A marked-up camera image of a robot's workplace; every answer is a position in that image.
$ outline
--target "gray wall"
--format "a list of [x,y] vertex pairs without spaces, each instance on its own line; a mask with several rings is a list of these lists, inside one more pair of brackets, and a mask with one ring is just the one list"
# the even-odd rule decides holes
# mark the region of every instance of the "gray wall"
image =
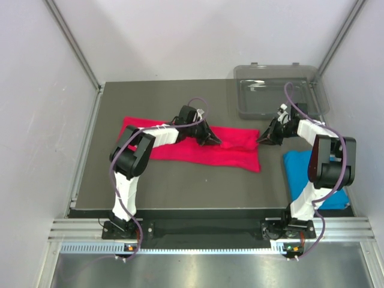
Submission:
[[0,4],[0,287],[32,287],[95,91],[43,1]]
[[329,123],[358,141],[352,203],[384,253],[384,2],[369,0],[325,73]]
[[355,0],[55,0],[99,81],[320,65]]

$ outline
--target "blue cloth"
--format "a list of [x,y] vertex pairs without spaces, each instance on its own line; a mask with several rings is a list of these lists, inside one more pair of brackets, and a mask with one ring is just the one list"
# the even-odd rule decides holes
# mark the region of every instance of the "blue cloth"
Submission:
[[[283,156],[292,201],[296,200],[308,183],[308,165],[311,151],[290,151]],[[345,209],[349,199],[344,189],[325,200],[319,209]]]

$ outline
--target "pink cloth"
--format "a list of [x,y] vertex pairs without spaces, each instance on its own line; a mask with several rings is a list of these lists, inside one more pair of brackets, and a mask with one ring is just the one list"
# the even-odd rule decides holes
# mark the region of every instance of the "pink cloth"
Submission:
[[[125,117],[120,135],[128,125],[151,127],[161,124],[164,124],[164,122]],[[221,139],[221,145],[199,146],[196,139],[186,138],[177,144],[154,148],[151,159],[186,161],[213,166],[232,166],[252,172],[260,172],[256,143],[259,137],[258,130],[215,126],[211,126],[211,129]]]

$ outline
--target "clear plastic box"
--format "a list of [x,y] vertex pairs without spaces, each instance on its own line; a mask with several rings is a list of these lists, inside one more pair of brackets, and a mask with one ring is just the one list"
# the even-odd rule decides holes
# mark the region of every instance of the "clear plastic box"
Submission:
[[329,112],[329,104],[317,69],[293,65],[240,65],[234,76],[238,92],[238,112],[243,119],[271,119],[281,104],[287,103],[284,85],[292,82],[295,103],[306,103],[308,115]]

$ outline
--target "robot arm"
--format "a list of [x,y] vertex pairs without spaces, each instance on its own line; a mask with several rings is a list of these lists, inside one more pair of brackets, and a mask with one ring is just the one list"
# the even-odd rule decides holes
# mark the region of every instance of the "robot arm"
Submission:
[[[297,106],[306,113],[305,104]],[[287,106],[281,105],[278,117],[274,118],[268,129],[257,140],[260,144],[281,145],[284,138],[299,136],[305,139],[313,148],[308,165],[309,181],[300,196],[284,211],[279,223],[272,223],[266,229],[280,237],[296,235],[296,232],[306,232],[313,225],[312,219],[315,210],[321,207],[322,202],[313,205],[328,195],[335,187],[341,174],[342,150],[339,138],[331,131],[320,126],[319,121],[311,122],[302,119],[300,114],[291,109],[286,112]],[[347,166],[343,181],[337,190],[352,184],[355,178],[356,140],[344,137],[347,148]]]
[[[308,167],[309,181],[300,196],[290,204],[291,217],[301,221],[313,219],[315,209],[321,207],[324,201],[317,202],[315,206],[313,206],[312,201],[319,200],[329,194],[341,172],[340,141],[336,134],[320,127],[319,124],[321,124],[319,121],[313,123],[309,120],[300,120],[297,129],[297,135],[313,147]],[[347,160],[345,179],[342,186],[338,188],[339,190],[344,185],[350,185],[355,178],[356,141],[348,137],[344,139],[352,158],[349,157]]]
[[[120,155],[113,170],[116,187],[120,192],[121,198],[115,196],[115,205],[109,217],[115,226],[123,231],[130,229],[128,222],[131,219],[123,210],[119,200],[122,200],[132,215],[136,214],[137,183],[140,175],[146,169],[153,148],[175,144],[187,137],[195,138],[201,146],[221,144],[221,140],[213,133],[206,121],[187,128],[177,128],[178,125],[192,124],[201,120],[203,113],[201,109],[196,110],[190,106],[183,106],[179,115],[172,122],[154,126],[151,130],[143,131],[131,143],[135,148],[126,148]],[[114,159],[128,139],[140,129],[131,125],[125,129],[110,155],[110,161]]]

